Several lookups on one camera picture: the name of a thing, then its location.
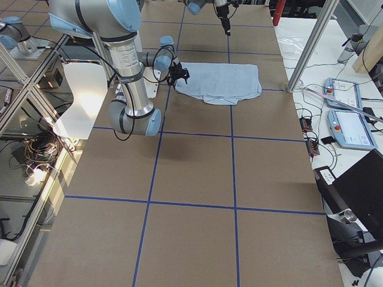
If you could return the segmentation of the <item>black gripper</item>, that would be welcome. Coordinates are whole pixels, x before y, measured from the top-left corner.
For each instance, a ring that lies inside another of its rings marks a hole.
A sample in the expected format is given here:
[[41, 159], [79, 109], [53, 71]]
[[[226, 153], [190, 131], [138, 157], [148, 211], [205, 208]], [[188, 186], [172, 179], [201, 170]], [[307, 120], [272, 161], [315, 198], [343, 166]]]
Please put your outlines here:
[[221, 5], [221, 6], [216, 6], [215, 10], [217, 12], [217, 17], [219, 19], [221, 19], [221, 24], [222, 24], [222, 27], [224, 29], [224, 33], [226, 34], [226, 36], [230, 36], [231, 35], [231, 32], [230, 32], [231, 27], [230, 27], [230, 20], [228, 19], [229, 5], [225, 4], [225, 5]]
[[169, 67], [169, 86], [175, 88], [176, 80], [183, 78], [185, 83], [190, 78], [188, 70], [184, 70], [182, 64], [179, 62]]

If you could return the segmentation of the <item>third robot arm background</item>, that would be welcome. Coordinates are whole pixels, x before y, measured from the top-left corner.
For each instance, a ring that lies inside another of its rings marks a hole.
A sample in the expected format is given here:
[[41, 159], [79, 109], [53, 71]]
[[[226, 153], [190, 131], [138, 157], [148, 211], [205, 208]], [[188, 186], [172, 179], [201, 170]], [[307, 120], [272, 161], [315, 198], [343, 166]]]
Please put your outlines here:
[[44, 51], [44, 46], [38, 48], [38, 41], [16, 16], [1, 19], [1, 44], [19, 60], [37, 60]]

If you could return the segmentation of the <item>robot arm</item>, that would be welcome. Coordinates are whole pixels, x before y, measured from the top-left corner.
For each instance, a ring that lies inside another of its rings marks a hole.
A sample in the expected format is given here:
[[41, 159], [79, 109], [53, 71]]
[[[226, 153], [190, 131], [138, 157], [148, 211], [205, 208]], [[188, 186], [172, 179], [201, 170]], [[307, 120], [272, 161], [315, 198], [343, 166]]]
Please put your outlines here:
[[[208, 5], [207, 0], [185, 0], [184, 5], [192, 15], [199, 14], [204, 6]], [[230, 25], [230, 8], [231, 1], [212, 1], [212, 7], [217, 18], [221, 21], [224, 33], [226, 36], [231, 36], [231, 25]]]
[[141, 27], [141, 14], [136, 1], [50, 1], [49, 15], [54, 29], [80, 38], [91, 38], [98, 33], [108, 47], [110, 66], [122, 89], [109, 107], [113, 129], [129, 136], [156, 135], [162, 115], [148, 98], [144, 69], [151, 66], [168, 71], [169, 86], [190, 76], [178, 59], [172, 37], [161, 37], [160, 49], [153, 55], [138, 52], [134, 40]]

